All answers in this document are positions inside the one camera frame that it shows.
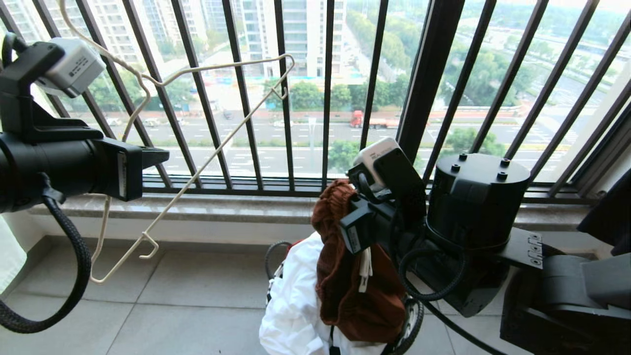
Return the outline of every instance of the wire hanger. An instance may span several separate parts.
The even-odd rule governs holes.
[[[182,187],[182,189],[177,193],[177,195],[175,195],[175,197],[173,197],[171,202],[169,202],[168,205],[164,208],[164,210],[162,210],[162,212],[160,212],[160,214],[153,220],[153,222],[151,222],[151,224],[147,227],[147,229],[145,229],[142,232],[141,236],[139,238],[137,238],[136,242],[127,250],[127,252],[114,265],[114,267],[112,267],[112,269],[105,275],[105,277],[102,278],[102,279],[96,279],[92,275],[92,272],[94,270],[94,268],[92,268],[92,270],[90,271],[90,281],[94,282],[95,284],[104,284],[112,276],[112,274],[114,274],[114,272],[116,272],[116,270],[118,270],[122,266],[122,264],[125,263],[125,261],[127,261],[127,259],[136,250],[136,248],[138,248],[138,246],[143,242],[143,240],[146,239],[149,243],[151,243],[151,245],[153,246],[153,249],[152,249],[151,253],[149,253],[147,255],[140,255],[139,256],[140,259],[144,259],[144,260],[150,259],[158,252],[158,249],[159,249],[160,246],[149,235],[149,232],[156,226],[156,224],[160,220],[162,220],[162,218],[167,214],[167,212],[171,209],[171,207],[173,207],[173,205],[175,205],[177,200],[179,200],[180,197],[182,197],[182,195],[186,192],[186,190],[188,190],[189,187],[191,187],[191,185],[193,184],[193,182],[199,177],[199,175],[201,175],[201,173],[208,166],[208,164],[210,164],[210,162],[217,156],[217,154],[223,150],[223,147],[230,141],[230,139],[232,139],[232,137],[237,133],[237,131],[241,127],[243,127],[243,125],[252,117],[252,115],[263,105],[263,103],[265,102],[265,100],[268,99],[268,97],[270,97],[272,94],[276,95],[281,100],[284,100],[287,97],[288,89],[286,87],[282,87],[281,93],[278,93],[278,91],[276,91],[276,90],[277,90],[278,86],[281,85],[283,80],[285,80],[287,78],[289,72],[292,71],[292,69],[293,69],[293,67],[295,65],[295,61],[294,61],[293,56],[291,54],[285,53],[285,54],[282,54],[282,55],[280,55],[278,57],[269,58],[269,59],[260,59],[260,60],[255,60],[255,61],[243,61],[243,62],[236,62],[236,63],[226,63],[226,64],[218,64],[218,65],[212,65],[212,66],[202,66],[202,67],[195,67],[195,68],[187,68],[187,69],[183,69],[183,70],[175,72],[174,74],[169,76],[165,81],[160,82],[160,81],[155,80],[154,78],[152,78],[149,75],[140,73],[138,70],[134,69],[131,65],[127,64],[127,62],[125,62],[122,59],[116,57],[111,52],[109,52],[106,48],[102,47],[101,45],[99,45],[98,43],[93,41],[92,39],[88,38],[87,36],[85,36],[81,32],[79,32],[77,30],[77,28],[72,24],[72,22],[70,21],[70,19],[68,17],[68,12],[67,12],[67,9],[66,9],[66,0],[59,0],[59,8],[61,10],[62,17],[64,18],[64,21],[66,22],[66,25],[68,26],[70,31],[72,31],[75,35],[77,35],[78,37],[80,37],[81,39],[83,39],[84,41],[89,43],[90,45],[94,46],[94,48],[96,48],[103,56],[109,57],[111,60],[113,60],[113,62],[121,65],[123,68],[125,68],[126,70],[128,70],[132,74],[134,74],[136,79],[137,79],[137,81],[138,81],[138,84],[140,85],[140,87],[144,91],[144,94],[145,94],[144,100],[142,101],[142,103],[140,103],[140,105],[138,105],[136,110],[134,112],[132,112],[132,114],[129,116],[129,121],[127,122],[127,126],[125,127],[125,132],[123,133],[122,141],[126,141],[127,140],[128,136],[129,136],[129,132],[131,131],[131,127],[132,127],[134,121],[136,120],[136,118],[138,117],[138,114],[144,109],[144,107],[147,105],[147,103],[150,100],[149,89],[144,84],[143,79],[150,81],[152,84],[154,84],[156,86],[164,87],[164,86],[168,85],[169,83],[173,82],[179,76],[184,75],[184,74],[188,74],[188,73],[195,73],[195,72],[200,72],[200,71],[221,69],[221,68],[239,67],[239,66],[244,66],[244,65],[249,65],[249,64],[259,64],[259,63],[268,63],[268,62],[273,62],[273,61],[282,61],[282,60],[285,60],[285,58],[288,58],[288,59],[292,60],[292,63],[291,63],[291,65],[289,65],[289,67],[285,71],[285,74],[283,74],[278,79],[278,81],[269,89],[267,94],[254,107],[254,109],[251,110],[250,113],[246,117],[243,118],[241,123],[235,129],[233,129],[230,132],[230,134],[221,142],[221,144],[219,144],[219,147],[217,147],[215,149],[215,152],[213,152],[208,157],[208,159],[206,159],[206,162],[201,166],[201,168],[199,168],[197,170],[197,172],[195,173],[195,175],[193,175],[190,178],[190,180],[188,180],[188,182],[186,182],[184,187]],[[110,212],[111,202],[112,202],[112,198],[110,196],[106,196],[105,197],[105,203],[103,205],[103,219],[102,219],[102,223],[101,223],[101,231],[100,231],[100,233],[98,235],[97,248],[94,251],[94,254],[92,255],[92,259],[91,259],[92,260],[92,264],[94,264],[96,262],[98,256],[101,253],[101,250],[103,248],[103,240],[105,238],[105,231],[107,230],[107,222],[108,222],[108,219],[109,219],[109,212]]]

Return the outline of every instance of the label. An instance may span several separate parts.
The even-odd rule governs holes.
[[[118,153],[118,173],[119,173],[119,196],[125,198],[127,195],[127,157],[125,153]]]
[[[359,236],[357,235],[357,228],[355,226],[348,229],[348,242],[351,243],[351,249],[354,253],[357,253],[362,248],[359,244]]]

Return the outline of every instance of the balcony railing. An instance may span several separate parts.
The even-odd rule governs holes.
[[[32,1],[34,8],[37,10],[37,15],[48,32],[48,35],[50,37],[59,36],[60,32],[57,27],[59,22],[56,23],[50,15],[50,3],[45,0]],[[137,8],[137,6],[142,6],[142,4],[131,1],[122,1],[121,3],[127,17],[125,21],[128,21],[131,25],[137,47],[143,58],[144,66],[152,77],[160,80],[160,71],[156,63],[155,53],[152,53],[151,44],[148,40],[148,31],[151,30],[151,28],[148,24],[142,23]],[[534,93],[534,96],[536,96],[534,103],[528,113],[523,115],[524,118],[522,122],[517,124],[519,130],[510,144],[507,144],[508,149],[504,153],[505,158],[514,159],[519,149],[524,145],[528,134],[532,132],[536,120],[540,117],[542,109],[551,97],[555,87],[557,87],[586,28],[591,23],[598,3],[597,0],[586,1],[567,42],[563,45],[562,52],[553,63],[553,68],[547,76],[545,83],[540,90]],[[254,2],[247,1],[244,2],[244,4],[251,6],[252,9],[255,8]],[[312,173],[309,177],[306,176],[308,174],[300,174],[300,177],[296,175],[296,172],[300,172],[301,168],[296,166],[294,159],[295,147],[294,144],[292,144],[292,134],[295,136],[295,133],[292,133],[292,121],[299,116],[299,113],[292,112],[290,109],[290,98],[288,96],[282,101],[282,111],[278,113],[278,115],[281,116],[279,119],[283,123],[281,127],[283,128],[284,134],[280,140],[284,141],[282,147],[284,147],[286,157],[286,174],[282,174],[283,176],[269,176],[269,174],[262,172],[261,152],[259,151],[255,139],[257,129],[252,121],[248,121],[245,125],[245,130],[247,133],[249,157],[251,157],[251,163],[249,165],[251,165],[253,174],[251,176],[240,176],[242,174],[231,175],[230,164],[227,162],[226,155],[224,152],[220,152],[217,156],[220,174],[202,176],[195,182],[195,185],[188,193],[254,196],[317,196],[330,180],[335,177],[335,175],[329,173],[328,164],[329,149],[331,148],[329,143],[332,138],[331,91],[333,77],[332,63],[334,57],[333,33],[334,26],[336,26],[335,28],[338,28],[338,30],[341,26],[338,22],[334,24],[334,18],[341,18],[339,10],[342,9],[345,4],[346,2],[344,1],[328,0],[325,2],[324,7],[325,19],[327,20],[324,30],[321,173]],[[76,5],[92,39],[105,47],[107,43],[104,40],[100,25],[97,24],[92,13],[88,0],[76,0]],[[177,20],[181,44],[184,48],[183,57],[186,59],[189,66],[199,66],[201,61],[199,48],[195,48],[195,38],[191,36],[189,31],[189,22],[187,21],[184,8],[182,7],[182,1],[172,0],[171,5],[175,19]],[[371,67],[367,78],[367,91],[365,94],[363,126],[359,137],[355,139],[359,143],[359,148],[364,148],[369,144],[370,122],[373,116],[375,116],[373,107],[375,107],[375,96],[378,95],[376,91],[376,87],[379,85],[378,77],[380,70],[386,70],[383,66],[387,66],[386,62],[388,62],[384,61],[384,56],[382,55],[387,19],[391,16],[391,14],[388,13],[388,7],[389,1],[387,0],[381,1],[378,5],[374,47],[372,48]],[[471,44],[464,58],[464,62],[461,63],[457,81],[449,84],[451,85],[452,95],[447,105],[445,105],[444,112],[440,112],[440,117],[438,119],[432,119],[431,117],[436,115],[436,113],[433,113],[432,107],[435,105],[437,92],[441,85],[441,78],[444,75],[454,38],[457,35],[456,30],[459,26],[463,7],[463,0],[430,0],[428,2],[427,13],[423,22],[420,40],[418,41],[418,50],[416,56],[412,58],[412,66],[409,70],[410,80],[401,110],[398,132],[396,134],[396,139],[405,154],[411,161],[415,161],[415,159],[421,159],[417,157],[417,155],[419,149],[422,147],[424,135],[428,134],[427,126],[429,124],[439,125],[436,136],[432,137],[434,142],[431,152],[428,158],[423,158],[425,165],[421,166],[421,164],[419,164],[415,166],[428,186],[432,183],[432,171],[449,137],[454,118],[457,117],[458,112],[465,112],[462,107],[459,107],[459,104],[463,99],[467,84],[474,71],[480,49],[486,39],[485,35],[487,35],[489,24],[496,8],[496,1],[487,0],[483,3],[483,8],[475,23],[475,29],[471,27],[473,33],[466,34],[467,37],[470,37]],[[506,111],[502,105],[515,82],[520,68],[524,64],[528,50],[532,47],[533,39],[540,26],[542,17],[544,17],[546,13],[547,7],[548,1],[546,0],[539,0],[534,5],[503,79],[497,83],[497,92],[490,94],[493,95],[492,103],[489,107],[482,108],[482,112],[485,112],[485,115],[479,130],[476,132],[475,139],[468,148],[469,152],[475,153],[481,150],[485,139],[498,124],[498,122],[496,122],[498,114]],[[223,10],[225,23],[227,25],[225,41],[229,43],[230,57],[235,62],[247,59],[242,57],[240,47],[240,41],[245,40],[245,35],[238,33],[238,27],[242,21],[241,19],[235,19],[235,12],[229,0],[223,1]],[[274,1],[274,14],[278,53],[282,54],[285,53],[286,47],[282,0]],[[21,14],[12,13],[4,2],[0,3],[0,18],[2,19],[4,27],[8,31],[21,35],[21,30],[26,31],[27,29],[20,28],[13,20],[13,17],[18,15]],[[572,125],[576,122],[579,114],[587,105],[590,97],[609,70],[613,60],[625,44],[629,33],[629,16],[630,15],[627,14],[627,20],[623,21],[622,25],[615,32],[610,44],[604,50],[602,58],[597,63],[584,88],[581,89],[578,99],[569,110],[569,113],[559,123],[558,129],[554,132],[553,137],[541,148],[542,152],[536,158],[536,162],[531,168],[533,182],[526,193],[524,202],[592,203],[593,200],[588,198],[587,192],[594,186],[595,181],[611,167],[612,162],[629,146],[629,137],[626,132],[628,132],[628,124],[630,121],[630,105],[628,100],[631,93],[631,84],[627,82],[621,94],[607,107],[602,120],[585,140],[583,147],[581,147],[574,157],[569,157],[570,162],[560,173],[559,177],[556,178],[555,181],[535,181],[535,178],[542,172],[542,169],[557,151],[562,141],[566,139]],[[274,31],[269,28],[266,36],[273,36],[273,32]],[[121,73],[114,66],[113,62],[106,57],[104,57],[103,60],[107,65],[107,74],[111,79],[116,94],[121,100],[125,112],[131,114],[135,105],[133,96],[129,91],[130,88],[126,87]],[[286,64],[284,61],[280,62],[278,69],[280,75],[285,73]],[[251,109],[251,93],[249,92],[249,87],[246,85],[244,69],[235,68],[234,75],[242,106],[242,113],[243,115],[248,115]],[[287,89],[289,87],[288,81],[291,81],[292,78],[293,77],[290,76],[288,80],[282,83],[283,88]],[[194,82],[194,91],[196,91],[196,95],[199,97],[201,104],[201,115],[203,119],[200,121],[203,122],[204,129],[208,130],[211,138],[206,148],[216,148],[221,143],[221,132],[218,129],[217,123],[218,116],[220,116],[220,108],[213,107],[213,93],[210,92],[212,87],[207,90],[204,82],[204,74],[193,73],[192,80]],[[162,113],[166,116],[170,126],[170,134],[175,138],[177,151],[183,156],[187,173],[181,171],[177,174],[173,172],[170,173],[165,166],[158,165],[155,169],[156,174],[147,174],[144,177],[144,190],[152,193],[175,193],[187,181],[187,176],[190,177],[193,175],[198,167],[191,155],[191,148],[189,147],[191,141],[187,139],[182,132],[178,112],[176,112],[177,108],[172,102],[173,97],[170,97],[167,90],[162,87],[156,87],[155,91],[160,105],[163,108]],[[98,127],[106,136],[114,138],[115,133],[108,124],[107,114],[103,113],[93,93],[88,90],[82,96],[94,120],[98,123]],[[48,100],[58,115],[61,117],[69,117],[69,112],[65,108],[64,103],[62,103],[62,100],[53,96],[48,96]],[[134,127],[136,128],[141,143],[152,147],[153,142],[151,136],[144,126],[143,121],[141,119],[136,120]],[[313,142],[311,142],[311,147],[311,152],[313,153]]]

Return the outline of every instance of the metal bar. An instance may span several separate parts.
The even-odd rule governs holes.
[[[604,115],[603,120],[598,124],[596,129],[589,136],[585,144],[581,147],[579,152],[576,154],[572,162],[565,168],[561,176],[557,179],[556,183],[552,185],[548,194],[550,197],[554,197],[562,186],[565,186],[565,183],[570,179],[574,171],[579,167],[581,162],[587,157],[587,154],[592,150],[592,148],[596,145],[600,137],[605,133],[611,122],[616,118],[618,112],[622,110],[624,105],[627,103],[628,98],[631,96],[631,81],[627,82],[625,88],[620,93],[620,96],[616,99],[616,101],[611,105],[607,113]],[[627,106],[625,112],[620,115],[619,120],[625,120],[629,116],[629,112],[631,111],[631,106]]]
[[[399,146],[411,162],[423,138],[463,6],[461,0],[430,1],[397,132]]]
[[[563,74],[563,70],[565,70],[567,63],[570,61],[570,58],[572,57],[572,53],[574,53],[576,46],[579,44],[579,41],[581,40],[581,37],[583,36],[583,33],[585,32],[585,29],[587,28],[587,25],[589,24],[589,20],[591,20],[592,15],[594,14],[594,11],[596,10],[596,6],[598,5],[598,2],[599,0],[589,0],[585,4],[585,7],[583,8],[581,15],[578,21],[576,22],[576,26],[574,27],[572,31],[572,34],[567,39],[567,43],[565,47],[563,48],[563,52],[561,52],[561,55],[559,56],[557,63],[552,69],[552,72],[550,73],[550,76],[548,77],[546,83],[543,85],[543,88],[541,89],[541,93],[539,94],[536,101],[534,102],[533,107],[530,109],[530,112],[528,113],[526,120],[524,120],[524,123],[519,129],[517,136],[515,137],[513,142],[510,144],[508,151],[504,155],[506,159],[513,159],[513,157],[515,157],[515,154],[519,150],[519,147],[524,142],[524,139],[526,139],[526,135],[528,134],[530,129],[533,127],[534,122],[537,120],[537,117],[539,116],[539,113],[543,109],[543,106],[545,106],[546,102],[548,102],[548,98],[550,97],[550,95],[552,94],[552,91],[557,85],[559,78],[561,78],[561,74]]]
[[[107,48],[105,45],[105,41],[103,40],[103,36],[101,31],[98,29],[97,23],[94,20],[94,16],[92,15],[92,10],[88,5],[88,0],[76,0],[77,7],[79,7],[79,11],[81,12],[81,17],[83,17],[83,21],[85,21],[86,26],[88,27],[88,31],[92,40],[98,43],[103,48]],[[112,83],[114,84],[114,88],[121,98],[122,104],[127,111],[127,114],[131,115],[132,112],[136,109],[134,103],[132,102],[129,93],[125,89],[125,84],[122,82],[121,76],[116,70],[116,66],[114,65],[114,61],[108,57],[101,56],[103,61],[106,64],[105,69],[107,73],[110,75],[110,79],[112,79]],[[151,138],[149,134],[145,130],[143,126],[143,122],[140,120],[140,117],[137,117],[134,121],[134,127],[140,136],[140,139],[143,141],[143,145],[146,147],[153,148],[153,142],[151,142]],[[171,187],[171,178],[168,176],[167,171],[164,169],[164,165],[162,163],[156,165],[158,169],[158,173],[162,179],[162,182],[166,187]]]
[[[4,3],[4,1],[0,1],[0,20],[2,20],[7,31],[13,32],[19,37],[23,37],[22,32],[18,28],[18,25],[15,23],[15,21],[13,21],[13,17],[11,17],[11,13],[9,12],[9,9],[6,7],[6,4]],[[52,108],[54,108],[55,111],[57,111],[57,114],[59,115],[59,117],[70,117],[70,115],[68,114],[68,111],[66,110],[64,105],[61,103],[61,100],[59,100],[59,97],[56,97],[55,95],[51,95],[49,93],[46,94],[46,97],[50,101],[50,105],[52,106]]]
[[[442,149],[442,146],[445,143],[445,139],[447,138],[449,126],[451,126],[451,123],[454,120],[454,115],[456,114],[456,110],[458,109],[460,100],[463,97],[464,88],[467,86],[467,81],[469,81],[471,70],[473,69],[475,60],[478,57],[482,42],[484,41],[484,34],[487,32],[488,24],[491,21],[491,16],[493,15],[493,10],[495,9],[496,3],[497,0],[487,0],[484,4],[484,8],[482,9],[482,13],[480,14],[478,27],[473,34],[473,39],[471,40],[471,47],[469,48],[469,52],[464,59],[462,71],[460,72],[458,82],[456,83],[456,86],[454,88],[454,93],[452,94],[451,100],[449,101],[447,112],[445,112],[445,118],[442,121],[440,131],[438,132],[438,136],[436,137],[436,142],[434,143],[432,154],[427,161],[427,166],[425,168],[425,172],[423,173],[423,181],[425,182],[425,184],[427,184],[430,180],[434,165],[436,164],[438,156],[440,155],[440,149]]]
[[[180,0],[171,0],[171,4],[175,13],[177,26],[180,30],[180,36],[182,37],[184,50],[186,51],[186,56],[189,60],[189,65],[191,68],[198,67],[199,61],[197,59],[197,54],[195,53],[195,48],[193,48],[191,33],[186,25],[186,15],[184,14],[184,9],[182,8],[182,2]],[[221,138],[217,132],[217,126],[215,124],[215,119],[213,118],[213,111],[210,108],[208,95],[206,94],[206,85],[204,85],[204,80],[202,79],[200,72],[192,73],[192,75],[193,80],[195,81],[195,86],[198,90],[199,100],[201,102],[202,110],[204,111],[206,123],[208,124],[208,130],[210,131],[210,136],[213,139],[213,145],[215,146],[215,149],[217,149],[219,144],[221,144]],[[230,172],[228,171],[228,165],[226,164],[226,158],[223,151],[217,153],[217,159],[219,160],[219,166],[221,167],[223,178],[226,181],[226,187],[228,189],[232,189]]]
[[[241,61],[241,53],[239,51],[239,38],[237,36],[237,27],[232,16],[232,7],[230,7],[230,0],[223,0],[223,14],[226,18],[226,28],[228,30],[228,38],[230,40],[230,49],[232,50],[232,59],[235,62]],[[244,117],[250,114],[250,102],[247,97],[247,87],[245,86],[245,76],[243,74],[243,68],[240,66],[235,67],[235,74],[237,75],[237,84],[239,85],[239,95],[241,96],[241,105],[243,106]],[[245,129],[247,130],[247,139],[250,143],[250,153],[252,154],[252,165],[254,166],[254,175],[256,182],[260,190],[263,190],[263,179],[261,177],[261,164],[259,163],[259,154],[256,148],[256,136],[254,135],[254,125],[252,124],[252,118],[245,123]]]
[[[283,2],[282,0],[274,0],[274,12],[276,14],[276,40],[278,42],[278,54],[285,53],[285,28],[283,26]],[[280,65],[280,76],[287,72],[287,62],[282,59],[278,62]],[[289,92],[289,84],[285,78],[281,83],[281,93]],[[289,113],[289,95],[283,99],[283,119],[285,120],[285,147],[287,148],[287,173],[289,173],[289,188],[296,188],[295,178],[293,176],[293,148],[292,148],[292,126]]]
[[[366,107],[363,114],[362,138],[359,149],[366,147],[368,140],[368,128],[370,127],[370,115],[372,113],[372,101],[375,98],[375,86],[377,84],[377,72],[379,70],[379,58],[381,57],[381,45],[384,41],[384,29],[386,27],[386,13],[388,12],[388,0],[382,0],[379,5],[379,17],[377,18],[377,31],[375,33],[375,47],[372,50],[372,64],[368,77],[368,92],[366,93]]]
[[[158,67],[151,55],[151,49],[149,48],[149,44],[147,43],[147,38],[144,35],[144,30],[142,24],[140,24],[140,20],[138,19],[138,14],[136,12],[136,8],[134,4],[130,1],[123,1],[123,6],[125,7],[125,12],[127,13],[127,17],[129,18],[129,23],[131,24],[131,28],[134,31],[136,36],[136,41],[138,41],[138,47],[140,48],[140,52],[143,54],[144,62],[147,65],[147,69],[151,77],[155,80],[162,81],[160,77],[160,72],[158,71]],[[173,105],[171,104],[171,100],[168,97],[167,90],[164,87],[159,87],[156,85],[156,91],[158,92],[158,97],[160,98],[160,102],[164,107],[164,111],[167,114],[167,119],[171,124],[171,128],[173,129],[173,133],[175,134],[175,139],[177,140],[177,144],[182,151],[182,155],[184,156],[184,161],[186,162],[186,166],[189,168],[189,172],[191,175],[195,175],[197,171],[197,167],[193,162],[193,158],[191,156],[191,152],[189,151],[189,147],[186,144],[186,140],[184,139],[184,135],[182,134],[182,129],[177,122],[177,118],[175,116],[175,111],[173,110]],[[201,187],[201,182],[199,179],[195,180],[195,185],[197,187]]]
[[[333,21],[335,0],[326,2],[326,35],[324,38],[324,112],[322,124],[322,190],[326,188],[329,168],[329,120],[331,118],[331,75],[333,72]]]
[[[44,27],[46,28],[46,31],[48,32],[49,36],[51,38],[61,37],[61,33],[59,33],[59,29],[57,28],[57,26],[55,26],[55,23],[50,17],[50,12],[48,11],[48,8],[46,8],[46,4],[44,3],[44,0],[33,0],[33,5],[35,5],[35,9],[37,10],[37,13],[39,14],[40,19],[44,23]],[[81,94],[81,96],[83,97],[86,105],[90,109],[92,116],[94,116],[94,118],[97,120],[99,127],[101,127],[101,130],[103,131],[103,133],[105,133],[105,136],[109,138],[115,138],[114,132],[112,132],[112,129],[107,124],[107,120],[105,119],[105,116],[103,115],[103,111],[101,111],[101,109],[99,108],[97,102],[94,99],[94,96],[90,92],[90,89],[87,88]]]
[[[491,125],[495,120],[495,116],[500,110],[504,99],[506,99],[506,95],[509,93],[510,86],[519,71],[519,67],[521,66],[521,62],[524,60],[526,56],[526,52],[528,51],[528,47],[530,43],[533,41],[534,33],[537,31],[537,27],[539,27],[539,23],[541,22],[541,17],[543,17],[543,13],[548,6],[548,0],[538,0],[537,4],[534,6],[533,14],[530,16],[528,20],[528,24],[524,29],[524,35],[521,37],[521,41],[515,50],[515,55],[513,56],[512,61],[509,64],[509,68],[504,76],[504,80],[502,80],[502,84],[497,91],[497,95],[493,99],[493,103],[488,110],[487,116],[482,122],[482,127],[478,131],[478,135],[475,140],[473,140],[473,146],[471,147],[471,153],[477,153],[482,147],[482,143],[484,143],[484,139],[487,137],[488,131],[491,129]]]
[[[579,114],[583,110],[583,107],[585,107],[590,96],[592,95],[596,87],[598,87],[598,83],[600,83],[600,80],[603,78],[604,74],[607,72],[609,65],[614,60],[614,58],[616,58],[616,54],[618,54],[618,51],[622,47],[622,44],[624,43],[625,39],[627,39],[628,34],[629,34],[629,25],[628,25],[628,22],[625,20],[625,21],[622,21],[622,25],[618,29],[618,32],[613,38],[613,41],[611,41],[611,45],[609,46],[609,48],[607,48],[607,51],[605,51],[603,58],[600,60],[600,63],[598,63],[598,67],[596,67],[596,70],[594,70],[594,74],[591,76],[591,78],[585,85],[585,88],[579,95],[579,98],[576,100],[576,103],[570,110],[570,113],[567,114],[567,117],[565,118],[565,120],[563,121],[563,123],[561,124],[557,132],[555,133],[554,137],[552,137],[550,144],[548,144],[546,149],[541,154],[541,157],[539,157],[539,160],[537,160],[537,163],[535,163],[532,170],[530,170],[531,181],[533,181],[535,177],[539,174],[543,166],[546,164],[546,162],[548,162],[548,159],[552,156],[552,153],[554,153],[558,145],[561,143],[561,141],[565,137],[565,134],[570,130],[570,128],[574,124],[574,121],[576,120],[576,118],[579,117]]]
[[[594,152],[574,174],[572,186],[579,190],[579,196],[585,197],[593,192],[595,185],[631,145],[631,112],[625,110],[625,113],[613,124]]]

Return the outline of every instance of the black cylinder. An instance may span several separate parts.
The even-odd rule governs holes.
[[[66,196],[91,192],[98,184],[103,157],[90,140],[23,143],[11,133],[0,135],[0,213],[41,203],[39,172]]]
[[[453,164],[459,165],[454,171]],[[530,172],[502,158],[469,154],[441,158],[427,214],[429,237],[446,248],[493,250],[509,239]]]

